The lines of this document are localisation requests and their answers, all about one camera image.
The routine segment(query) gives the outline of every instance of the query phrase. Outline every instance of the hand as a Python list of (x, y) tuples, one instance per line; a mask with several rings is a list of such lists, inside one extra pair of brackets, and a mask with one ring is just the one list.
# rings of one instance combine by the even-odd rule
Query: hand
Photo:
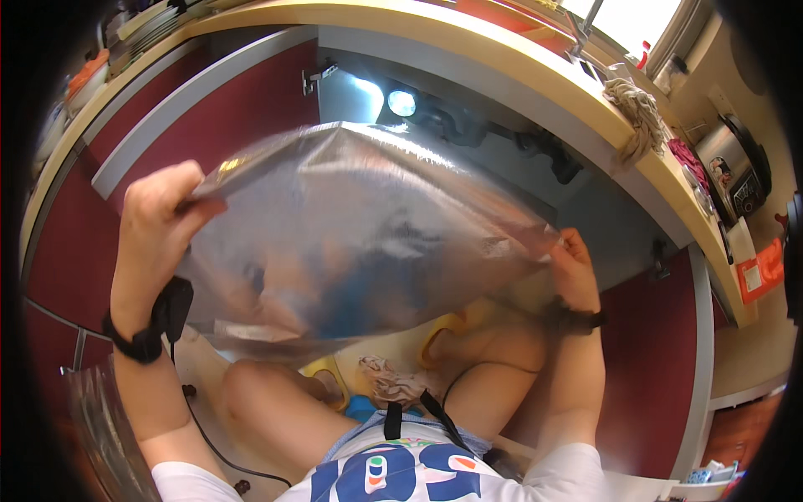
[(226, 210), (221, 200), (176, 207), (204, 179), (196, 161), (171, 165), (137, 180), (125, 192), (112, 281), (112, 323), (129, 338), (145, 329), (161, 290), (173, 277), (193, 236)]
[(565, 228), (560, 235), (565, 247), (556, 245), (549, 252), (557, 294), (572, 310), (597, 313), (601, 310), (600, 295), (589, 249), (576, 228)]

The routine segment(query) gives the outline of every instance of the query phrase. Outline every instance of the white t-shirt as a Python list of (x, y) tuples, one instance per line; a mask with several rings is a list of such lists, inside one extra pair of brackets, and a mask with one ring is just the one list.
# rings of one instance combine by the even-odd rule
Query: white t-shirt
[[(242, 500), (229, 484), (190, 463), (159, 463), (152, 473), (164, 502)], [(608, 491), (599, 454), (588, 444), (557, 448), (518, 484), (456, 447), (441, 431), (404, 422), (401, 439), (385, 440), (382, 426), (364, 431), (276, 500), (599, 502), (608, 500)]]

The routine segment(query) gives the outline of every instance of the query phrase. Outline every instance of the faucet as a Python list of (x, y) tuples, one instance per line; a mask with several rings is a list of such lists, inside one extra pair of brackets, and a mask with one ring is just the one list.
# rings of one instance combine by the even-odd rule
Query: faucet
[(577, 14), (574, 14), (572, 11), (566, 11), (566, 19), (569, 21), (569, 26), (572, 28), (572, 35), (574, 35), (575, 40), (577, 43), (574, 44), (572, 50), (569, 51), (569, 54), (578, 58), (580, 57), (580, 53), (583, 51), (583, 47), (589, 41), (589, 36), (591, 35), (591, 25), (594, 22), (594, 18), (597, 17), (597, 12), (600, 10), (600, 6), (602, 5), (602, 0), (594, 0), (594, 3), (591, 5), (589, 9), (589, 13), (585, 16), (585, 20), (581, 21), (580, 17)]

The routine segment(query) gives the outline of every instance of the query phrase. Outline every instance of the person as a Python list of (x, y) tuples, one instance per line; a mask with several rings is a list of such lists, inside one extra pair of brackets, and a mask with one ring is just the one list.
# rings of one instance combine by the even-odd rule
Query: person
[[(193, 235), (226, 210), (222, 201), (202, 200), (176, 211), (203, 178), (198, 164), (186, 161), (126, 192), (110, 299), (112, 324), (126, 340), (149, 325), (154, 302)], [(556, 291), (573, 310), (600, 312), (588, 250), (576, 230), (562, 235), (565, 247), (550, 252)], [(536, 380), (543, 339), (532, 326), (434, 338), (428, 357), (452, 361), (444, 364), (451, 371), (480, 358), (499, 362), (472, 367), (449, 394), (445, 411), (464, 447), (439, 421), (408, 414), (400, 437), (386, 439), (383, 410), (360, 424), (325, 403), (342, 398), (325, 379), (262, 362), (230, 366), (226, 404), (277, 452), (309, 469), (278, 500), (602, 500), (605, 481), (594, 447), (605, 386), (599, 328), (560, 339), (536, 459), (523, 483), (502, 478), (482, 461)], [(121, 400), (161, 498), (240, 500), (190, 417), (166, 351), (150, 364), (117, 347), (113, 358)]]

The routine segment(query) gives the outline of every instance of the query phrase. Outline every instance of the rice cooker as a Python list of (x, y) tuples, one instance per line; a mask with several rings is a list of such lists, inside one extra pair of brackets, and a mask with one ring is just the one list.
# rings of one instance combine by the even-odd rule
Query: rice cooker
[(719, 124), (696, 150), (725, 225), (733, 227), (740, 216), (750, 216), (764, 205), (772, 189), (767, 153), (739, 119), (729, 113), (720, 115)]

